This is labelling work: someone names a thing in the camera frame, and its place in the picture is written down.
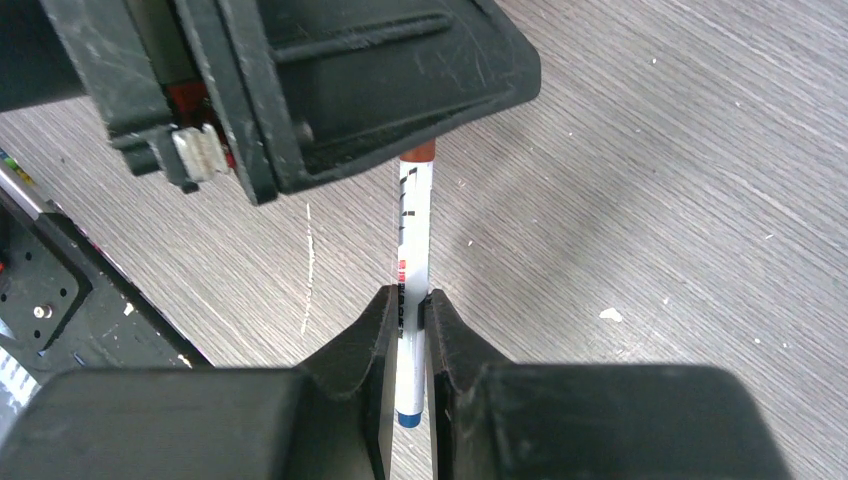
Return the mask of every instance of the gray wooden surface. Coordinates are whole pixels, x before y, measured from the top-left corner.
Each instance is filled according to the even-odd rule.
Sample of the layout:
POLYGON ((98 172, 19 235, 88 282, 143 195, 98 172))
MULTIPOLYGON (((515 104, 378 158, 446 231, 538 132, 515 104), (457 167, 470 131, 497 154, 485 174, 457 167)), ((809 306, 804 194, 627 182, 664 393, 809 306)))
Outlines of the gray wooden surface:
MULTIPOLYGON (((848 478, 848 6, 502 4, 543 92, 443 139, 433 283, 519 360, 725 367, 799 478, 848 478)), ((0 144, 217 364, 297 362, 392 280, 392 165, 254 209, 232 179, 134 179, 103 139, 87 101, 0 116, 0 144)), ((426 435, 397 434, 395 478, 429 476, 426 435)))

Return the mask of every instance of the black metal plate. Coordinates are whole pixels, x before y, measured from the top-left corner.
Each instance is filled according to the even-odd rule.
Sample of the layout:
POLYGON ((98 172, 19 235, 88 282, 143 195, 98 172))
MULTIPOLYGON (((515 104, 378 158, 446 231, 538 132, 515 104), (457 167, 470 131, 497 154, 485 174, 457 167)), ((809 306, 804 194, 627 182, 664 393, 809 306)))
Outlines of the black metal plate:
POLYGON ((81 289, 74 274, 16 222, 11 222, 9 249, 4 256, 0 318, 17 341, 28 349, 42 351, 74 315, 87 289, 81 289), (43 318, 36 318, 36 307, 46 311, 43 318))

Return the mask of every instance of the black device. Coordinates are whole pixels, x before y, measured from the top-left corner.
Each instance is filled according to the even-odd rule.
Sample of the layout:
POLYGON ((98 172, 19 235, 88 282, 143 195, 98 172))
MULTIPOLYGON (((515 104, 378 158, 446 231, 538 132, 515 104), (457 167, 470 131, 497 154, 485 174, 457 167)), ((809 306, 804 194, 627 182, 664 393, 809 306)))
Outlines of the black device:
MULTIPOLYGON (((134 174, 190 192, 218 152, 256 204, 540 85, 491 0, 7 0, 0 32, 0 111, 87 93, 134 174)), ((24 180, 0 163, 0 380, 27 395, 0 478, 389 477, 395 287, 291 369, 214 369, 24 180)), ((422 308, 435 478, 789 478, 726 372, 518 365, 422 308)))

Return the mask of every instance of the scratch on table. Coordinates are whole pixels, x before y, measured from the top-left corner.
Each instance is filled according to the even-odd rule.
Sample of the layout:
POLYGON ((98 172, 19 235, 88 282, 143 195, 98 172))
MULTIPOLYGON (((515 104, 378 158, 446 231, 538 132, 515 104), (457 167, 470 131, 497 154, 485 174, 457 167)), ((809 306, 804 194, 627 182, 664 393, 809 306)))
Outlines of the scratch on table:
POLYGON ((306 326, 309 324, 309 312, 312 310, 312 287, 315 277, 315 241, 312 238, 312 212, 309 209, 309 203, 306 204, 306 242, 309 246, 309 270, 306 277, 306 307, 303 312, 303 323, 300 325, 300 334, 306 333, 306 326))

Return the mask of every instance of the brown marker cap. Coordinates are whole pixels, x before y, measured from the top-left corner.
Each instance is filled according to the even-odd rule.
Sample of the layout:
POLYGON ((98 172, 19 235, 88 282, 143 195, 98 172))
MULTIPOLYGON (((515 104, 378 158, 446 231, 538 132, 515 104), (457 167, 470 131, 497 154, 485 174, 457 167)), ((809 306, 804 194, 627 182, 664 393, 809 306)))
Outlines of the brown marker cap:
POLYGON ((431 140, 418 148, 410 150, 400 156, 404 162, 426 163, 436 158, 436 140, 431 140))

